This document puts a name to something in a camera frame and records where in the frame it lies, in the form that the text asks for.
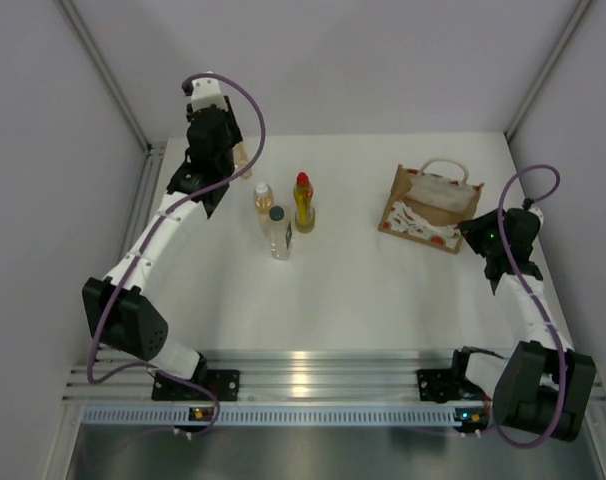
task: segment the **yellow bottle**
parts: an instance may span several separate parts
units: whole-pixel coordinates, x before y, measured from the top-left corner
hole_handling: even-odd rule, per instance
[[[294,201],[296,202],[294,224],[301,233],[308,233],[314,229],[316,214],[312,206],[313,193],[314,189],[308,176],[303,172],[299,173],[294,185]]]

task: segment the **white table surface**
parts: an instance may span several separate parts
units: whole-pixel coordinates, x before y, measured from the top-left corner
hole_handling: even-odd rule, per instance
[[[251,155],[256,141],[246,143]],[[169,141],[155,205],[186,146]],[[377,231],[397,164],[420,167],[433,157],[460,160],[470,183],[485,182],[477,216],[496,208],[515,172],[501,133],[269,137],[252,178],[232,184],[157,299],[173,335],[197,350],[511,349],[518,339],[481,257],[467,245],[452,255]],[[299,171],[315,189],[316,227],[295,234],[289,261],[273,260],[253,188],[267,181],[277,203],[292,206]],[[435,171],[459,175],[450,165]],[[517,184],[508,206],[522,199]],[[532,259],[567,335],[538,242]]]

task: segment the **bag handle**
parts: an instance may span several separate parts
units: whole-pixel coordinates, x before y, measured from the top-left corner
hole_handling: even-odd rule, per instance
[[[467,167],[465,165],[463,165],[461,162],[459,162],[458,160],[450,160],[448,158],[432,158],[430,160],[428,160],[427,162],[425,162],[423,164],[423,166],[419,169],[419,175],[424,175],[425,174],[425,169],[427,167],[429,167],[432,163],[434,162],[445,162],[445,163],[451,163],[453,165],[456,165],[457,167],[459,167],[461,170],[463,170],[463,180],[461,181],[462,183],[467,183],[467,179],[470,176],[470,172],[467,169]]]

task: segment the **black mounting bracket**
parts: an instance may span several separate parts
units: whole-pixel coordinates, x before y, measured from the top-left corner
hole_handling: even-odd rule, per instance
[[[241,385],[238,370],[210,370],[199,384],[212,392],[219,402],[236,402]],[[152,400],[157,402],[210,401],[208,397],[193,388],[165,377],[155,375]]]
[[[495,355],[474,347],[455,350],[450,368],[417,370],[416,378],[422,402],[446,403],[455,400],[485,400],[485,393],[465,378],[467,362],[472,353],[482,352]]]
[[[565,352],[566,386],[561,416],[552,438],[571,442],[578,436],[596,376],[592,357]],[[541,434],[556,410],[558,391],[541,385],[544,375],[559,382],[558,353],[538,342],[519,342],[494,391],[493,416],[499,425]]]

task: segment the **bottle cap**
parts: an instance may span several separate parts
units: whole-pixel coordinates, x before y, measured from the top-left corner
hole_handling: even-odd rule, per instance
[[[270,187],[267,186],[267,183],[260,182],[256,184],[254,191],[259,197],[267,197],[267,194],[270,192]]]
[[[285,210],[283,207],[272,207],[270,208],[270,220],[273,222],[278,222],[279,220],[283,220],[285,218]]]
[[[309,185],[310,183],[310,179],[308,178],[308,176],[305,174],[305,172],[301,172],[299,173],[299,176],[296,177],[296,184],[300,185],[301,187],[304,187],[306,185]]]

